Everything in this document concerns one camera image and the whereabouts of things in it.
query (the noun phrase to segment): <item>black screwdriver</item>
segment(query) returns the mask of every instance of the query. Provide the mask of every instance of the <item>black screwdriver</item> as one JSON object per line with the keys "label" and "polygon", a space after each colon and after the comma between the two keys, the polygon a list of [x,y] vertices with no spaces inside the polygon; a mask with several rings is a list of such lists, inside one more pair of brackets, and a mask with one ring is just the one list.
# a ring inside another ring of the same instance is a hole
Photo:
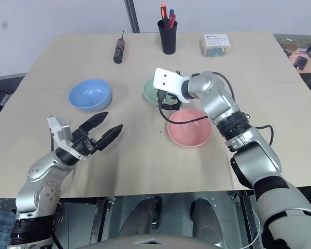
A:
{"label": "black screwdriver", "polygon": [[116,47],[115,47],[115,53],[114,53],[114,62],[120,64],[122,62],[122,57],[123,57],[123,52],[124,52],[124,45],[125,42],[123,40],[123,34],[124,34],[124,30],[122,33],[122,37],[118,39],[118,41],[116,42]]}

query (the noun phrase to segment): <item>pen holder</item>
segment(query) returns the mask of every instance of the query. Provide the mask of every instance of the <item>pen holder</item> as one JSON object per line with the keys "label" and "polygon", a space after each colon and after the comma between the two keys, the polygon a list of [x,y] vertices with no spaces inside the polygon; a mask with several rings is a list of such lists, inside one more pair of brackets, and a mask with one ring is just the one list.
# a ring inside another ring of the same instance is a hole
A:
{"label": "pen holder", "polygon": [[164,21],[158,22],[158,28],[160,32],[162,51],[165,54],[173,54],[176,49],[176,27],[177,21],[175,21],[172,29],[164,27]]}

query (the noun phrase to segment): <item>blue bowl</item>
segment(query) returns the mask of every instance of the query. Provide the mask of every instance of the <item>blue bowl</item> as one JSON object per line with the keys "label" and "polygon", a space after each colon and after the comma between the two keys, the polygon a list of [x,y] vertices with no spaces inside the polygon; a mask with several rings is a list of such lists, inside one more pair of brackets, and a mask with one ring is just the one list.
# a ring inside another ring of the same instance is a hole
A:
{"label": "blue bowl", "polygon": [[70,103],[89,112],[104,109],[112,99],[107,82],[101,79],[87,79],[77,84],[69,93]]}

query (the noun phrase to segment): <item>tabletop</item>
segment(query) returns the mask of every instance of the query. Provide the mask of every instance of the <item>tabletop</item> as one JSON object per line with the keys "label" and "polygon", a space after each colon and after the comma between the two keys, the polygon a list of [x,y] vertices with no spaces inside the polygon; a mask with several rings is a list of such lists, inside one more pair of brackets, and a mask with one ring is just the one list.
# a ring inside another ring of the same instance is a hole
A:
{"label": "tabletop", "polygon": [[[204,58],[202,37],[178,33],[176,52],[169,56],[162,52],[159,34],[127,34],[122,64],[112,60],[117,35],[51,42],[0,113],[0,198],[14,198],[32,163],[48,153],[48,116],[65,118],[74,130],[94,114],[68,101],[70,89],[88,78],[108,81],[113,93],[104,109],[109,115],[90,137],[98,139],[120,123],[123,130],[104,151],[75,166],[63,182],[62,197],[244,189],[215,127],[210,140],[197,148],[180,147],[169,138],[166,121],[142,95],[157,67],[187,76],[205,70],[224,74],[251,124],[274,127],[273,148],[284,177],[296,186],[311,185],[311,91],[276,39],[229,33],[230,54]],[[201,109],[197,100],[183,107]],[[268,130],[262,134],[270,138]]]}

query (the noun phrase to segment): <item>box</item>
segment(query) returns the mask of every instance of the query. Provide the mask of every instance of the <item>box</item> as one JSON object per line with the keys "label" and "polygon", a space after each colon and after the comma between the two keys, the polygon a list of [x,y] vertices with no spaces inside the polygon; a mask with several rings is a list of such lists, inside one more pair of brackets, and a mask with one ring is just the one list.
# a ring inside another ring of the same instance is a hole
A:
{"label": "box", "polygon": [[225,34],[205,34],[203,37],[204,57],[226,56],[230,51],[230,42]]}

